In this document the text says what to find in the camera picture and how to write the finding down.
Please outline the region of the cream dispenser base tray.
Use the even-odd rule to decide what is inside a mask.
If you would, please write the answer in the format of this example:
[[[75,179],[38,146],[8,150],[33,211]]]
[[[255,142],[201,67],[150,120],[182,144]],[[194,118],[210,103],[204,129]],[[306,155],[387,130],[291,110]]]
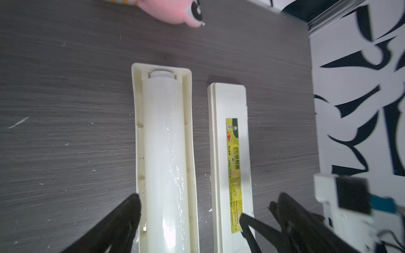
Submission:
[[[135,102],[135,124],[136,124],[136,184],[137,193],[140,197],[142,210],[139,223],[139,250],[142,253],[149,253],[147,247],[147,209],[146,209],[146,177],[144,161],[144,110],[142,85],[150,78],[153,71],[169,71],[175,75],[176,80],[182,84],[184,125],[185,125],[185,146],[186,165],[188,182],[188,205],[190,222],[190,253],[199,252],[199,231],[198,231],[198,207],[197,207],[197,186],[193,143],[193,116],[192,116],[192,72],[181,67],[159,66],[152,64],[135,63],[131,67],[132,85]]]

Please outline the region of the cream dispenser lid with label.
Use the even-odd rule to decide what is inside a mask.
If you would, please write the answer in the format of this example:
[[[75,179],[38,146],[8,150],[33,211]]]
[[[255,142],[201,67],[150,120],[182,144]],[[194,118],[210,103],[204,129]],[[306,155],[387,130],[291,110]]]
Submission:
[[[254,215],[246,88],[215,82],[207,92],[214,251],[249,253],[239,224]]]

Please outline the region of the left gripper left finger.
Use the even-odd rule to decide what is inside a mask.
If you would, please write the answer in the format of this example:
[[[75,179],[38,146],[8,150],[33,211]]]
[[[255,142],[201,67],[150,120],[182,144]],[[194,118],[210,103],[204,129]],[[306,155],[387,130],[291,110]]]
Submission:
[[[138,194],[126,198],[64,253],[129,253],[141,218]]]

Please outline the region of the plastic wrap roll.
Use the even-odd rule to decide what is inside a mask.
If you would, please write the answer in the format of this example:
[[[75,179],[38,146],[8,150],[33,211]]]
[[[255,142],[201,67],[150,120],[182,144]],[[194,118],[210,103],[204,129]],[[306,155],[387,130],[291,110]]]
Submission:
[[[153,71],[142,91],[148,252],[189,253],[182,84],[169,71]]]

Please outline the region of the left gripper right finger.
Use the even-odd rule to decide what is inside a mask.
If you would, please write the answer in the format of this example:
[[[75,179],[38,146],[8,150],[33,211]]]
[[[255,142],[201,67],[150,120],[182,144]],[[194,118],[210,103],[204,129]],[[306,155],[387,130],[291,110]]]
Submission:
[[[269,211],[281,227],[278,231],[243,213],[239,219],[242,235],[252,253],[263,253],[252,230],[259,233],[279,253],[357,253],[344,240],[335,235],[320,220],[320,216],[303,208],[287,193],[272,201]]]

